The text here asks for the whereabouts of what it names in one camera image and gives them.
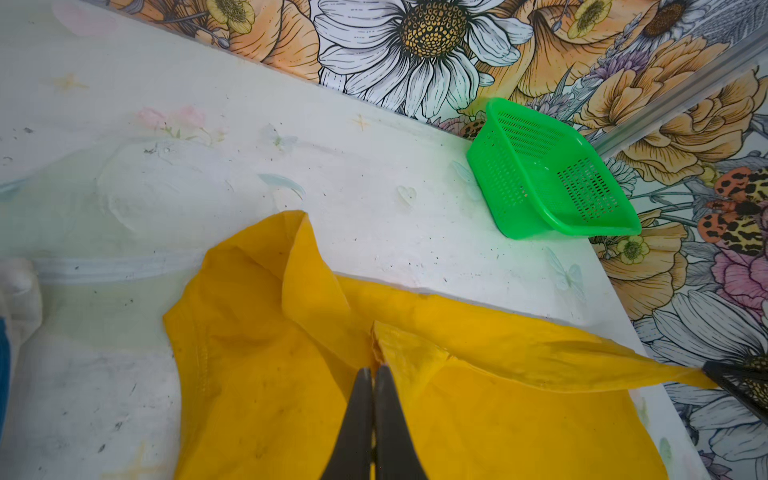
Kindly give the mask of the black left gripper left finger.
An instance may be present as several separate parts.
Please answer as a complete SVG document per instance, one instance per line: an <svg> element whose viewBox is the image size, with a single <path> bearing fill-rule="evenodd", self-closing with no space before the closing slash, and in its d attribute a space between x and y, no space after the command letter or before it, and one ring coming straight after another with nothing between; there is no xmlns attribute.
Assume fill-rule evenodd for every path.
<svg viewBox="0 0 768 480"><path fill-rule="evenodd" d="M358 371L340 431L321 480L369 480L373 463L374 398L371 370Z"/></svg>

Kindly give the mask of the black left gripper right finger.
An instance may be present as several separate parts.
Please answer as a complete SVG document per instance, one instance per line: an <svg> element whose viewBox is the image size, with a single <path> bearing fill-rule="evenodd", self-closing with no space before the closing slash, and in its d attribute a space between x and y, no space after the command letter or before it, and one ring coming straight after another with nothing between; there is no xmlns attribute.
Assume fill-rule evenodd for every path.
<svg viewBox="0 0 768 480"><path fill-rule="evenodd" d="M394 377L381 366L373 386L375 478L427 480L407 426Z"/></svg>

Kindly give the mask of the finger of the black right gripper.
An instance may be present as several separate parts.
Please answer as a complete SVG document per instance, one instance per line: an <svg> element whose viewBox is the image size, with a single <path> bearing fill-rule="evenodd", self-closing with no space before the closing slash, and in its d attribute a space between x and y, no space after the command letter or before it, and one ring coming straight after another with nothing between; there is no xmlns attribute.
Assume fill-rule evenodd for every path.
<svg viewBox="0 0 768 480"><path fill-rule="evenodd" d="M767 422L767 360L743 365L707 361L704 374L763 423Z"/></svg>

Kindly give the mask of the yellow t shirt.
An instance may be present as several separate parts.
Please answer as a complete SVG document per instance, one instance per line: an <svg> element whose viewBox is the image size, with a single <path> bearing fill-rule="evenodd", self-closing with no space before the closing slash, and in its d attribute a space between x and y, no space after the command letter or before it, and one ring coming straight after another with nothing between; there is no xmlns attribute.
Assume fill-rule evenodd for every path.
<svg viewBox="0 0 768 480"><path fill-rule="evenodd" d="M664 479L630 393L702 370L335 274L308 215L212 248L164 325L179 479Z"/></svg>

